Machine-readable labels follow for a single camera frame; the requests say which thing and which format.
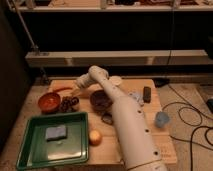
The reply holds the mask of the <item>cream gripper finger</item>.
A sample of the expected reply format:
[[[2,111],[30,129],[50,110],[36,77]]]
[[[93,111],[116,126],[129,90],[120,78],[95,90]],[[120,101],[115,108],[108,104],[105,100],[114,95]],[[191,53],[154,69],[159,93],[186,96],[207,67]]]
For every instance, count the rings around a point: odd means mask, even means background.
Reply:
[[[81,90],[79,88],[75,88],[73,89],[73,91],[71,92],[72,96],[78,96],[81,93]]]

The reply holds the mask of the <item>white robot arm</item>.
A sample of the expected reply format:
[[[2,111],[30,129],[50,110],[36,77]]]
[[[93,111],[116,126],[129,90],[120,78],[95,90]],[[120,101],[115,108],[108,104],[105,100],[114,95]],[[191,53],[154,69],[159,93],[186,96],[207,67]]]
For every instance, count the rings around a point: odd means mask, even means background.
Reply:
[[[140,105],[109,81],[108,72],[91,66],[76,79],[76,86],[86,89],[99,84],[113,102],[111,113],[127,171],[168,171],[154,143]]]

